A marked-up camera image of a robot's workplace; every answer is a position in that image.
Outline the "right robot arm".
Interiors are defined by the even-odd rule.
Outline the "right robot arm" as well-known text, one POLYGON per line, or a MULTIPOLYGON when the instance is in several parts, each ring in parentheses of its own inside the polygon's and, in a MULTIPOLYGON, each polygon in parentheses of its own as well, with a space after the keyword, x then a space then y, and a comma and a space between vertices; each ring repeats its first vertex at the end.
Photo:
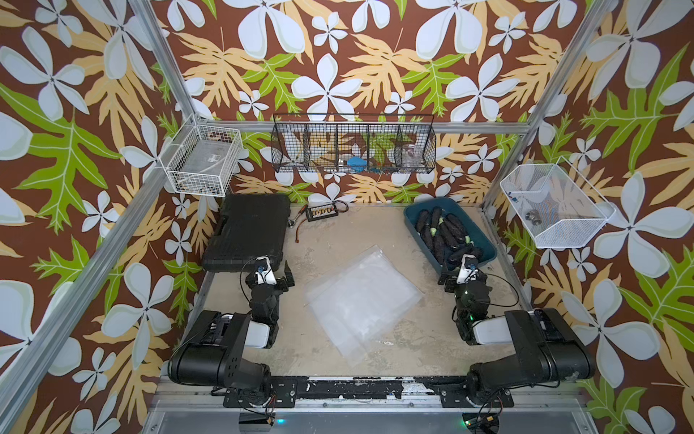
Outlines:
POLYGON ((489 316, 492 288, 477 258, 459 254, 453 269, 443 269, 439 283, 455 296, 452 318, 468 345, 513 345, 514 354, 474 363, 466 375, 468 400, 489 403, 512 388, 561 385, 590 379, 596 360, 557 309, 520 310, 508 307, 489 316))

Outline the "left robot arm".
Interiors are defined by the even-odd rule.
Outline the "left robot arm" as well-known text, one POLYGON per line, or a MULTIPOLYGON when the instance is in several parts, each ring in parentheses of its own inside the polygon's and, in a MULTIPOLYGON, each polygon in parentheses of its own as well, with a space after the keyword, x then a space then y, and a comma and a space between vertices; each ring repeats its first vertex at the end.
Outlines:
POLYGON ((276 277, 268 257, 256 258, 253 273, 242 283, 250 290, 249 312, 202 311, 189 336, 173 352, 167 367, 169 379, 180 385, 269 396, 269 367, 245 360, 243 352, 247 347, 269 349, 276 342, 280 297, 295 285, 287 264, 283 272, 276 277))

